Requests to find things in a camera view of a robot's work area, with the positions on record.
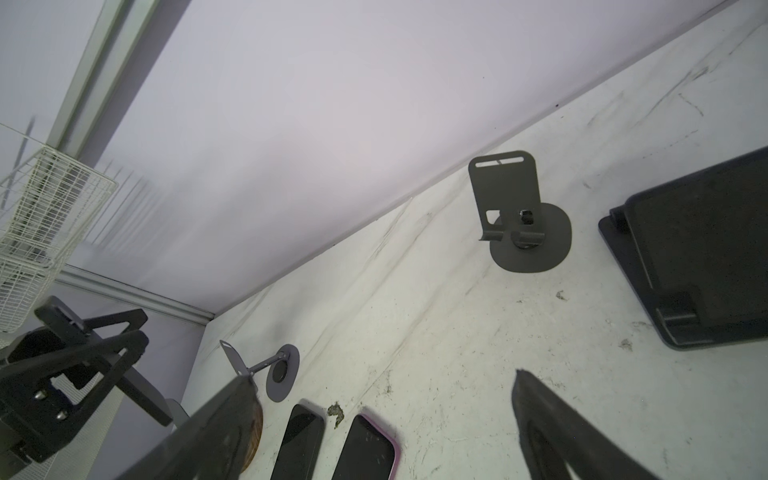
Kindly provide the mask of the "dark round stand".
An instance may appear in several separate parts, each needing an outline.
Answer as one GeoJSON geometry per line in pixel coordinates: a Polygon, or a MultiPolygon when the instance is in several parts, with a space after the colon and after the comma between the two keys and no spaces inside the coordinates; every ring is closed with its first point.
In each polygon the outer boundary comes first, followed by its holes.
{"type": "Polygon", "coordinates": [[[493,261],[513,273],[541,273],[561,264],[572,245],[572,226],[560,207],[541,201],[534,157],[512,151],[469,162],[481,239],[493,261]]]}

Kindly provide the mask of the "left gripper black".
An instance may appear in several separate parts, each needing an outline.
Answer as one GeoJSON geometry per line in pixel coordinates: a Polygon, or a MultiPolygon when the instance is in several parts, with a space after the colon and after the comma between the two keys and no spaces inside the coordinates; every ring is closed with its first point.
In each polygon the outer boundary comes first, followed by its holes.
{"type": "Polygon", "coordinates": [[[141,309],[83,319],[55,296],[41,327],[1,350],[1,476],[10,479],[66,447],[113,389],[162,426],[168,402],[135,369],[149,344],[141,309]]]}

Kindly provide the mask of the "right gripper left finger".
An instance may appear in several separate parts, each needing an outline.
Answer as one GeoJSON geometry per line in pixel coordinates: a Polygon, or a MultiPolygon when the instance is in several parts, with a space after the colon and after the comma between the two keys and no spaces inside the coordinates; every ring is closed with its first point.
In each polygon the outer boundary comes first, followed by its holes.
{"type": "Polygon", "coordinates": [[[249,377],[238,376],[121,479],[237,479],[259,406],[249,377]]]}

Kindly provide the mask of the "phone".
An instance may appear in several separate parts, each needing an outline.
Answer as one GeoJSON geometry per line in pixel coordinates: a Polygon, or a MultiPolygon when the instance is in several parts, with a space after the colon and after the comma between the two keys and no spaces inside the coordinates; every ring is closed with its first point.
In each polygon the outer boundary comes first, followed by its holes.
{"type": "Polygon", "coordinates": [[[325,419],[314,410],[296,404],[291,411],[270,479],[312,479],[324,432],[325,419]]]}
{"type": "Polygon", "coordinates": [[[352,420],[333,480],[392,480],[400,459],[394,438],[372,418],[358,414],[352,420]]]}

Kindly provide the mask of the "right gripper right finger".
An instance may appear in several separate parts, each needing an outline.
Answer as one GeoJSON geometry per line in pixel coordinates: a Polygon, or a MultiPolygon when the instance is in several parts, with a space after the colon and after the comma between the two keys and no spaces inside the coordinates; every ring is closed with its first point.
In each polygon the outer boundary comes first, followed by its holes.
{"type": "Polygon", "coordinates": [[[531,478],[656,477],[531,372],[516,372],[511,402],[531,478]]]}

